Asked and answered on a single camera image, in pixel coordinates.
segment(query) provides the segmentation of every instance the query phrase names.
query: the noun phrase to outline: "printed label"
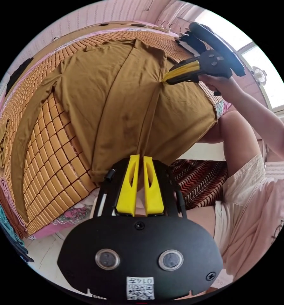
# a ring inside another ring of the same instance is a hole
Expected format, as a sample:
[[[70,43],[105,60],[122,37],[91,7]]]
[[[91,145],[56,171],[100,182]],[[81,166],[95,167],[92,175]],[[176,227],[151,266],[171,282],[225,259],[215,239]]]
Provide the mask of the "printed label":
[[[127,277],[126,293],[128,300],[154,300],[153,277]]]

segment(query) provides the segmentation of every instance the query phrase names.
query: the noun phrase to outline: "qr code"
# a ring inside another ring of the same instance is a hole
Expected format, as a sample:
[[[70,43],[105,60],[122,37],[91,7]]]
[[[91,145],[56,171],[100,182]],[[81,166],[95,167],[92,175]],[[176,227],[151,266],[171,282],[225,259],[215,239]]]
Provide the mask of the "qr code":
[[[127,285],[128,300],[154,300],[154,285]]]

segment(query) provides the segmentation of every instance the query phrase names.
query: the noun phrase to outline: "black cloth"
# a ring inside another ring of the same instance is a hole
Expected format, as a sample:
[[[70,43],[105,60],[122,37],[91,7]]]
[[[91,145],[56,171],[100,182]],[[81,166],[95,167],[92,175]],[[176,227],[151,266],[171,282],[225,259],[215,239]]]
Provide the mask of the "black cloth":
[[[25,60],[19,68],[11,75],[9,82],[6,85],[6,93],[5,95],[8,94],[8,92],[11,90],[12,86],[16,83],[16,81],[19,79],[20,75],[24,72],[26,67],[29,65],[29,63],[33,60],[33,57],[28,58]]]
[[[30,258],[27,254],[28,254],[28,250],[23,247],[22,245],[16,243],[11,237],[10,235],[7,233],[7,231],[4,229],[4,227],[0,224],[0,227],[3,231],[3,233],[5,234],[5,236],[7,237],[7,239],[9,240],[9,242],[11,243],[11,245],[14,247],[16,253],[26,262],[31,262],[34,263],[34,260],[32,258]]]

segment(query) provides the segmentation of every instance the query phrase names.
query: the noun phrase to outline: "screw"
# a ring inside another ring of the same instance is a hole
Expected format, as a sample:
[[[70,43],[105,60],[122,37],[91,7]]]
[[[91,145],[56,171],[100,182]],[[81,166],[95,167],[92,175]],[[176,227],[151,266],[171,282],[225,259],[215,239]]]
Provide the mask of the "screw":
[[[137,230],[143,230],[145,228],[145,224],[141,221],[138,221],[136,224],[135,224],[135,228]]]
[[[215,272],[210,272],[207,276],[206,276],[206,280],[207,281],[211,281],[215,278],[216,273]]]

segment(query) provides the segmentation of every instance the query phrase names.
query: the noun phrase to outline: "striped fabric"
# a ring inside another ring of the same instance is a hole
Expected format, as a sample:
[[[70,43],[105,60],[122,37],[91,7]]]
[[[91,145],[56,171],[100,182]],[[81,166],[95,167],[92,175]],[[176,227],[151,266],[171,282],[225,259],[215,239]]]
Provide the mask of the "striped fabric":
[[[186,210],[222,200],[222,186],[228,178],[226,161],[179,159],[170,168],[181,188]]]

